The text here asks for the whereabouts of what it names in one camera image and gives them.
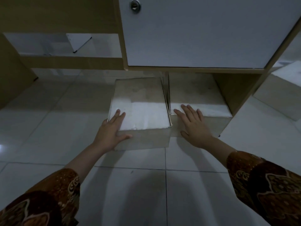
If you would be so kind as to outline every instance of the metal lock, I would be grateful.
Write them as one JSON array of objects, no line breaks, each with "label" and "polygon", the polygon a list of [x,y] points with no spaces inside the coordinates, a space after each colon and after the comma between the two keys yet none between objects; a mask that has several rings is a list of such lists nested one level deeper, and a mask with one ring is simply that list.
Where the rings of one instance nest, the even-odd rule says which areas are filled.
[{"label": "metal lock", "polygon": [[139,13],[141,10],[141,4],[138,0],[132,0],[130,2],[130,8],[134,13]]}]

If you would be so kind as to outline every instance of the box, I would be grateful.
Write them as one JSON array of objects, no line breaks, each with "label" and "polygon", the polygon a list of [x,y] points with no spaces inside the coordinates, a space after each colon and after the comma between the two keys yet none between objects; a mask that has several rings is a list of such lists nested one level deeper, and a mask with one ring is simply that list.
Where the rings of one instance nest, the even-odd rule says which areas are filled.
[{"label": "box", "polygon": [[115,150],[168,147],[172,125],[161,78],[116,80],[109,120],[117,109],[126,112],[117,134],[132,134],[133,138],[121,142]]},{"label": "box", "polygon": [[254,97],[294,121],[301,119],[301,61],[272,72]]},{"label": "box", "polygon": [[184,112],[181,104],[200,109],[213,136],[218,137],[232,119],[231,112],[211,74],[169,73],[170,117],[173,124],[171,136],[181,137],[184,124],[173,111]]}]

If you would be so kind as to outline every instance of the white cabinet door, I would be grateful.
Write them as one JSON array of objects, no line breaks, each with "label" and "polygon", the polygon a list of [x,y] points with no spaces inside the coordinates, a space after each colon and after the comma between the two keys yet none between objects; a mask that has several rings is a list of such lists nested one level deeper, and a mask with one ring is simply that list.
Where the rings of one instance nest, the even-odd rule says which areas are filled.
[{"label": "white cabinet door", "polygon": [[301,0],[119,0],[129,66],[264,68]]}]

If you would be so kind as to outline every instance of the person's left hand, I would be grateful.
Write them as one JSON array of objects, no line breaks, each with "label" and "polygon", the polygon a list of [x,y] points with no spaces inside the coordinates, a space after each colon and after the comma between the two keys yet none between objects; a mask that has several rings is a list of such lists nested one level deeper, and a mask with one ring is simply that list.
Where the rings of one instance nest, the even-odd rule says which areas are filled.
[{"label": "person's left hand", "polygon": [[121,115],[119,114],[120,110],[118,109],[110,121],[105,119],[102,122],[92,143],[93,148],[97,149],[97,151],[100,151],[103,154],[113,150],[121,141],[132,138],[132,135],[116,135],[117,131],[121,127],[124,117],[126,116],[125,112],[123,112]]}]

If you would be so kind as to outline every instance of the patterned fabric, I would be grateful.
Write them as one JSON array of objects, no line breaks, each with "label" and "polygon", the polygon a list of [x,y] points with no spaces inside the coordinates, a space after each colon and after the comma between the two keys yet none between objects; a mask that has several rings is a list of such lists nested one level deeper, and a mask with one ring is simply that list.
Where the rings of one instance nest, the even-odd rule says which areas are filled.
[{"label": "patterned fabric", "polygon": [[[301,177],[246,152],[228,156],[236,196],[272,226],[301,225]],[[79,208],[79,177],[59,170],[30,188],[0,212],[0,226],[73,226]]]},{"label": "patterned fabric", "polygon": [[301,225],[301,176],[246,152],[228,156],[236,196],[271,225]]},{"label": "patterned fabric", "polygon": [[79,208],[76,172],[62,169],[49,175],[0,212],[0,226],[73,226]]}]

